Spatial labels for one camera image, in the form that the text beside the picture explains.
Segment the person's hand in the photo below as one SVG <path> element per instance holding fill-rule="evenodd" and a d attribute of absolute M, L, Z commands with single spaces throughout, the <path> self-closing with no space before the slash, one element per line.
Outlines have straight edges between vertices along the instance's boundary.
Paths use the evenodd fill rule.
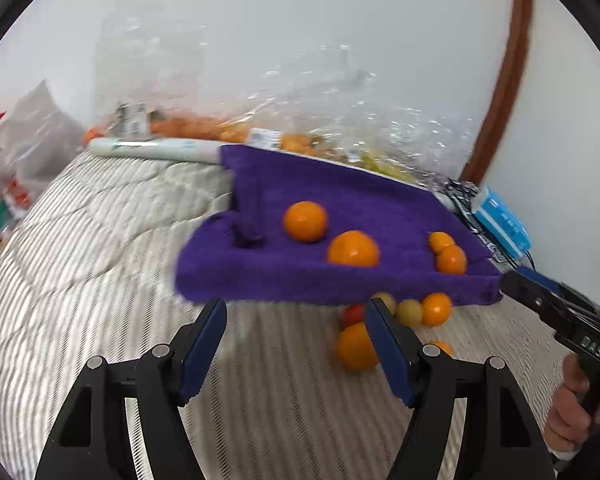
<path fill-rule="evenodd" d="M 562 383 L 556 388 L 544 426 L 544 440 L 554 452 L 574 452 L 593 430 L 600 428 L 600 405 L 594 415 L 588 414 L 578 400 L 590 381 L 580 367 L 578 356 L 568 354 L 562 361 Z"/>

